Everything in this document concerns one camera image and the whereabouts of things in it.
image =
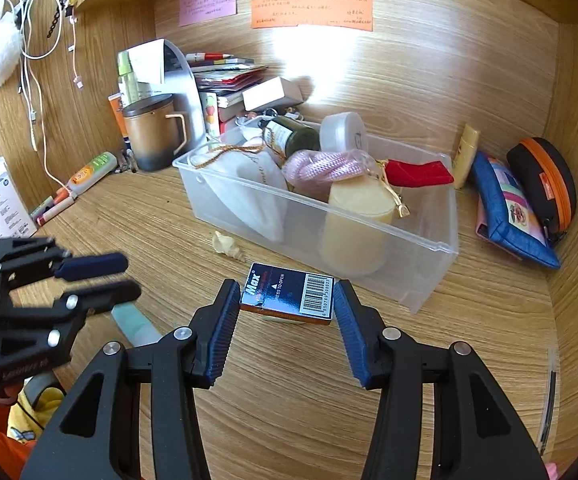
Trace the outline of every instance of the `silver bolt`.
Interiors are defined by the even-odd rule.
[[[51,348],[55,348],[60,342],[60,330],[51,330],[47,338],[47,345]]]
[[[67,298],[67,308],[69,310],[73,310],[77,304],[78,304],[78,297],[75,294],[71,294]]]
[[[400,330],[395,328],[394,326],[387,326],[382,331],[382,335],[384,336],[384,339],[395,341],[396,339],[400,339],[400,337],[402,336],[402,332],[400,332]]]
[[[117,341],[111,341],[104,345],[102,351],[107,355],[115,355],[120,351],[120,343]]]
[[[453,349],[455,350],[456,354],[460,355],[469,355],[471,353],[471,347],[464,341],[458,341],[455,345],[453,345]]]
[[[185,339],[189,339],[193,332],[194,331],[189,327],[181,326],[180,328],[176,328],[176,330],[173,332],[173,337],[180,341],[184,341]]]

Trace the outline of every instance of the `wooden desk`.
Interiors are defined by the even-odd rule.
[[[549,291],[539,268],[474,236],[475,205],[474,192],[458,194],[460,256],[416,316],[361,288],[357,293],[387,324],[419,342],[445,347],[470,342],[537,440],[547,348],[557,341]],[[39,235],[55,236],[75,254],[125,252],[128,275],[142,284],[137,305],[162,333],[211,303],[223,279],[242,283],[251,261],[308,268],[246,241],[247,263],[215,254],[213,231],[194,218],[171,168],[106,177]],[[50,280],[20,291],[19,299],[47,302],[65,288]],[[73,361],[59,371],[65,386],[113,339],[125,342],[108,315],[89,319],[76,339]],[[432,457],[431,387],[424,392],[420,478],[428,478]],[[352,377],[335,324],[286,325],[242,312],[224,375],[210,391],[196,393],[213,479],[359,479],[378,397]],[[148,387],[142,416],[143,476],[151,479]]]

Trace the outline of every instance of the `orange sticky note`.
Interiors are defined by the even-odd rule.
[[[251,28],[331,25],[373,30],[373,0],[251,0]]]

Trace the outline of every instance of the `dark green bottle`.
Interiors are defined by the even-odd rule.
[[[264,142],[286,158],[299,150],[320,151],[320,134],[294,119],[277,116],[260,121],[260,127]]]

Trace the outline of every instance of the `orange zipper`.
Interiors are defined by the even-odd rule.
[[[528,137],[521,140],[520,144],[529,150],[529,153],[538,161],[542,171],[544,171],[549,178],[551,189],[556,199],[556,209],[558,210],[558,231],[563,233],[569,224],[571,224],[571,202],[569,202],[568,191],[566,190],[566,184],[564,179],[562,179],[560,170],[549,154],[535,139]]]

